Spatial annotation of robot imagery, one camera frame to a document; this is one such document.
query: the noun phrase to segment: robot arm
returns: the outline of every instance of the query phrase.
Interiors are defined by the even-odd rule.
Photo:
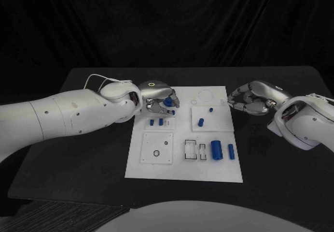
[[[0,106],[0,162],[19,149],[47,139],[90,133],[114,122],[129,121],[140,113],[143,100],[155,113],[172,114],[159,104],[173,99],[179,107],[175,90],[159,83],[150,92],[145,83],[140,88],[132,81],[109,84],[101,91],[81,89],[60,93],[37,101]]]
[[[232,100],[243,93],[247,103]],[[244,85],[230,95],[231,107],[253,115],[277,111],[268,129],[293,145],[310,150],[323,143],[334,152],[334,106],[328,100],[316,94],[293,98],[283,88],[263,81]]]

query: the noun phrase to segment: table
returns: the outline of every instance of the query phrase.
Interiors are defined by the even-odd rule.
[[[130,79],[137,85],[158,79],[171,86],[227,86],[228,93],[245,83],[264,80],[296,96],[316,92],[332,97],[317,70],[307,66],[80,68],[71,71],[61,92],[84,88],[93,73]],[[101,82],[103,78],[94,77],[89,88],[97,90]],[[325,145],[310,151],[294,147],[267,129],[273,115],[232,111],[244,183],[125,178],[132,119],[89,134],[35,144],[9,196],[132,208],[202,200],[256,209],[290,221],[332,223],[328,212],[334,205],[334,154]]]

